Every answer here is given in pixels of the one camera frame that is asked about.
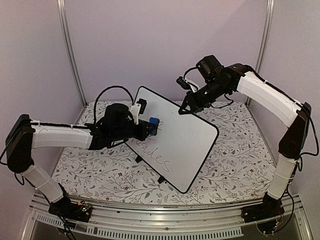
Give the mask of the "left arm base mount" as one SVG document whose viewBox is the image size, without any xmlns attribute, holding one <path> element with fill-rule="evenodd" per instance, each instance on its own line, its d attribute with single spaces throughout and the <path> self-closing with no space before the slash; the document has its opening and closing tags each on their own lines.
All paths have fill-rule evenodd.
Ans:
<svg viewBox="0 0 320 240">
<path fill-rule="evenodd" d="M 92 210 L 93 206 L 90 203 L 84 201 L 73 203 L 68 198 L 62 198 L 55 203 L 50 203 L 48 212 L 61 218 L 88 223 Z"/>
</svg>

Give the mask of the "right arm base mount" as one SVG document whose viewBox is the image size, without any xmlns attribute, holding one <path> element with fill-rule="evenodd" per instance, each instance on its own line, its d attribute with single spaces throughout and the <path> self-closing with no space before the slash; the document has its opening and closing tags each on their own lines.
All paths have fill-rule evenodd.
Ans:
<svg viewBox="0 0 320 240">
<path fill-rule="evenodd" d="M 241 208 L 241 217 L 245 223 L 260 221 L 285 213 L 282 201 L 265 194 L 262 203 Z"/>
</svg>

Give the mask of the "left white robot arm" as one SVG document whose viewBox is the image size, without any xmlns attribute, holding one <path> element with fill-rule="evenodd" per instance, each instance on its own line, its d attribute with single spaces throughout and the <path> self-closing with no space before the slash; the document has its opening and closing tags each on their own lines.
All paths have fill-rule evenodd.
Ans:
<svg viewBox="0 0 320 240">
<path fill-rule="evenodd" d="M 106 107 L 99 121 L 84 125 L 43 123 L 22 114 L 6 138 L 6 165 L 28 180 L 51 204 L 55 204 L 55 209 L 63 217 L 70 217 L 75 211 L 74 205 L 69 202 L 64 188 L 43 168 L 35 165 L 32 150 L 71 147 L 95 151 L 116 147 L 129 139 L 144 141 L 157 134 L 160 123 L 155 117 L 150 117 L 148 121 L 140 119 L 144 109 L 145 106 L 140 103 L 131 107 L 113 103 Z"/>
</svg>

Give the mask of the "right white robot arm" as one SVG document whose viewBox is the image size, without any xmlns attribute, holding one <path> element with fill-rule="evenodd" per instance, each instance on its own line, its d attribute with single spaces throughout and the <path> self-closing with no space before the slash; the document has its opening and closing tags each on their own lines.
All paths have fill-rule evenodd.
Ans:
<svg viewBox="0 0 320 240">
<path fill-rule="evenodd" d="M 177 84 L 186 90 L 179 114 L 195 114 L 209 108 L 222 96 L 239 93 L 268 111 L 283 126 L 278 143 L 278 159 L 271 184 L 259 206 L 262 218 L 269 218 L 278 210 L 278 203 L 294 177 L 303 147 L 314 127 L 311 106 L 302 103 L 272 83 L 263 79 L 251 66 L 234 63 L 223 66 L 214 55 L 205 56 L 195 66 L 178 77 Z"/>
</svg>

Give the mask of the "blue whiteboard eraser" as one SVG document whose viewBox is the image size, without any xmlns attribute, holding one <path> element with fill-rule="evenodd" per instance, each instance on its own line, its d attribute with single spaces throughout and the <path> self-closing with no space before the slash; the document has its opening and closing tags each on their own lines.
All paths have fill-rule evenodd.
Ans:
<svg viewBox="0 0 320 240">
<path fill-rule="evenodd" d="M 151 124 L 150 135 L 151 136 L 156 136 L 157 132 L 158 132 L 158 127 L 159 127 L 160 120 L 158 118 L 155 118 L 155 117 L 150 117 L 149 118 L 149 123 Z"/>
</svg>

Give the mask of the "small black-framed whiteboard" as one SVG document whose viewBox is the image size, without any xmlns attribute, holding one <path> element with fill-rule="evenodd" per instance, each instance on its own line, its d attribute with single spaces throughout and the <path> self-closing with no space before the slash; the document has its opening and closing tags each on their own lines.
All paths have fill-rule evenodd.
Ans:
<svg viewBox="0 0 320 240">
<path fill-rule="evenodd" d="M 180 115 L 180 106 L 140 86 L 136 100 L 147 102 L 141 120 L 159 119 L 157 134 L 130 139 L 127 146 L 180 193 L 188 192 L 219 136 L 218 128 L 195 114 Z"/>
</svg>

